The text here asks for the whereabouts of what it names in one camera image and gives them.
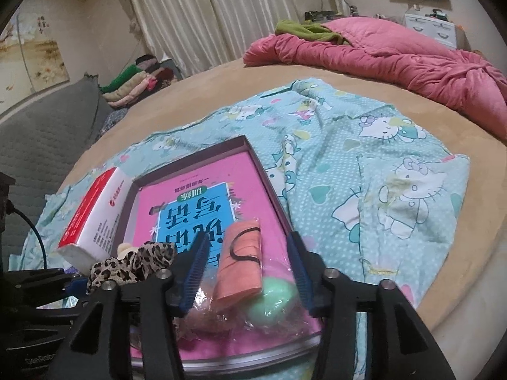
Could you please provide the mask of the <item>pink quilt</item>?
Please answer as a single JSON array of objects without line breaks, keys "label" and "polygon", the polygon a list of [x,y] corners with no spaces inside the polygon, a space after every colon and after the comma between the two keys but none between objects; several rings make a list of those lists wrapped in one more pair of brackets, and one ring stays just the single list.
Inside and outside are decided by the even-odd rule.
[{"label": "pink quilt", "polygon": [[256,40],[247,66],[298,64],[391,83],[445,105],[506,139],[506,78],[475,52],[451,50],[397,23],[344,17],[321,24],[350,45],[275,35]]}]

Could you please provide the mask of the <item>pink sponge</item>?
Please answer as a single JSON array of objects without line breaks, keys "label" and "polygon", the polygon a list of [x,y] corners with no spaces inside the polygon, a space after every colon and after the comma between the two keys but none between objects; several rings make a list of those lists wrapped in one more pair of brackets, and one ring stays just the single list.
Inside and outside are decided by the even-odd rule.
[{"label": "pink sponge", "polygon": [[199,334],[222,334],[241,326],[235,310],[216,311],[211,307],[213,285],[202,283],[196,293],[193,306],[185,317],[176,317],[174,327],[178,339],[191,340]]}]

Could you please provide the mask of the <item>green sponge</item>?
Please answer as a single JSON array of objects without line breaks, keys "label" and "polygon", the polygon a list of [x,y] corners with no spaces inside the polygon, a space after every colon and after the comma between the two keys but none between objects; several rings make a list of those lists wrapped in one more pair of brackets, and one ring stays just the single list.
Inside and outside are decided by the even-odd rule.
[{"label": "green sponge", "polygon": [[270,329],[281,324],[297,305],[297,288],[282,278],[266,276],[259,294],[247,302],[245,317],[254,328]]}]

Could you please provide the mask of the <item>orange towel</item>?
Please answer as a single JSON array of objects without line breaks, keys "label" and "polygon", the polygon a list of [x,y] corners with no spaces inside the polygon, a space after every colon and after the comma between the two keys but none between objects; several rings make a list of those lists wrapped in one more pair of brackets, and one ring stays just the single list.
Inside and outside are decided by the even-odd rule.
[{"label": "orange towel", "polygon": [[211,308],[227,311],[261,290],[260,222],[257,219],[236,221],[225,231]]}]

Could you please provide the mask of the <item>green garment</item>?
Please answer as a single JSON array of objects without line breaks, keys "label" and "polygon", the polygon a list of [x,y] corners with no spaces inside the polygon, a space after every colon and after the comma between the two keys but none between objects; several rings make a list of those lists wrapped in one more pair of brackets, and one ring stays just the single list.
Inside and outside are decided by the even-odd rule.
[{"label": "green garment", "polygon": [[275,35],[294,35],[301,40],[328,42],[335,45],[350,45],[341,34],[321,25],[320,23],[299,23],[292,20],[281,20],[274,29]]}]

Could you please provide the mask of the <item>hello kitty blue cloth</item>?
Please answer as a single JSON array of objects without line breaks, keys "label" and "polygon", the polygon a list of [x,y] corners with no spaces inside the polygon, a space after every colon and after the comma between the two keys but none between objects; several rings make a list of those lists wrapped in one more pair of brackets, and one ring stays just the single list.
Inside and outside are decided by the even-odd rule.
[{"label": "hello kitty blue cloth", "polygon": [[470,162],[393,105],[316,78],[157,130],[106,162],[134,177],[245,136],[291,223],[325,262],[360,282],[423,298],[454,240]]}]

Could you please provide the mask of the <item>leopard print scrunchie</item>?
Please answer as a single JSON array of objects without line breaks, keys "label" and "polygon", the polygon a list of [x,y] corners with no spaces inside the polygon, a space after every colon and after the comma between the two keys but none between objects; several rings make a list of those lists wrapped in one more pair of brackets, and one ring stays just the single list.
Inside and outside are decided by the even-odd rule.
[{"label": "leopard print scrunchie", "polygon": [[174,243],[146,242],[123,259],[109,257],[95,263],[88,275],[86,291],[93,293],[106,281],[119,286],[145,281],[161,269],[168,269],[177,256]]}]

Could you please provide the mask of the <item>red white tissue pack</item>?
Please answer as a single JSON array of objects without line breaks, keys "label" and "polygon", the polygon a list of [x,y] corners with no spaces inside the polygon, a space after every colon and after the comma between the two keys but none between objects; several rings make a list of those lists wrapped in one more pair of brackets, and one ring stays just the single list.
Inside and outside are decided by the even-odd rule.
[{"label": "red white tissue pack", "polygon": [[79,273],[109,258],[132,178],[118,167],[106,170],[88,189],[70,220],[57,252]]}]

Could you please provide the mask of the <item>stack of folded clothes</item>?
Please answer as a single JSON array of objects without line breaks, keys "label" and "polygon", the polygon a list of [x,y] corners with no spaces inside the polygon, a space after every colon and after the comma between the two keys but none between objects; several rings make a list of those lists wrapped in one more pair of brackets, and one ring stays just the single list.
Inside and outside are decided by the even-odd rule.
[{"label": "stack of folded clothes", "polygon": [[126,67],[108,85],[100,87],[103,98],[113,109],[130,108],[183,76],[173,59],[159,61],[145,54]]}]

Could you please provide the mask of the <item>white curtain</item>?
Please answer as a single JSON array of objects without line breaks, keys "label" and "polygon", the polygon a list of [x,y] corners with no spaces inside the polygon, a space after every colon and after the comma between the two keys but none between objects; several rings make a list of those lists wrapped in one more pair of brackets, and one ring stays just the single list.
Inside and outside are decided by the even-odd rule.
[{"label": "white curtain", "polygon": [[299,22],[319,0],[130,0],[144,42],[185,76],[241,58],[282,20]]}]

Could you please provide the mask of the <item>wall painting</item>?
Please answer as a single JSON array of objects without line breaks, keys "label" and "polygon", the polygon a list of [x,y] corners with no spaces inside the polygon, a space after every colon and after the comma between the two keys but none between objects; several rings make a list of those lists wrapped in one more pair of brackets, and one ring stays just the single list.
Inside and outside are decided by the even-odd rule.
[{"label": "wall painting", "polygon": [[70,81],[47,17],[21,13],[1,34],[1,112]]}]

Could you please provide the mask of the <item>white drawer cabinet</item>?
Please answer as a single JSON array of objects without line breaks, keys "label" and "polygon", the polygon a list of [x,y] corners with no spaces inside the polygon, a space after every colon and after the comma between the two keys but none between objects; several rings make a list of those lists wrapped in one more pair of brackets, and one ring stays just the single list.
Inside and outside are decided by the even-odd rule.
[{"label": "white drawer cabinet", "polygon": [[419,34],[431,37],[451,49],[465,49],[464,31],[451,22],[413,13],[405,14],[405,25]]}]

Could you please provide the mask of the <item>grey quilted sofa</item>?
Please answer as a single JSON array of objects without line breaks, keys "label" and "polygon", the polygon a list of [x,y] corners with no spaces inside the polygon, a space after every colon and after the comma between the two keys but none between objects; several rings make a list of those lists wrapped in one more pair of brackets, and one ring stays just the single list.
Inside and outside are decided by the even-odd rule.
[{"label": "grey quilted sofa", "polygon": [[5,268],[40,268],[41,255],[55,249],[78,204],[64,179],[111,113],[97,76],[85,75],[2,122],[1,171],[15,180],[9,199],[26,215],[6,219]]}]

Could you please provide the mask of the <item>plush bear purple bow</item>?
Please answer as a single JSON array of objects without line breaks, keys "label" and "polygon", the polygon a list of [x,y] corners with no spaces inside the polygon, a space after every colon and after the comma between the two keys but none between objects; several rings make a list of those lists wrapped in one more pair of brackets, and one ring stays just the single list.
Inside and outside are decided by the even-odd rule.
[{"label": "plush bear purple bow", "polygon": [[117,248],[117,258],[123,259],[126,257],[129,253],[135,253],[138,251],[138,247],[133,246],[131,243],[121,243],[118,245]]}]

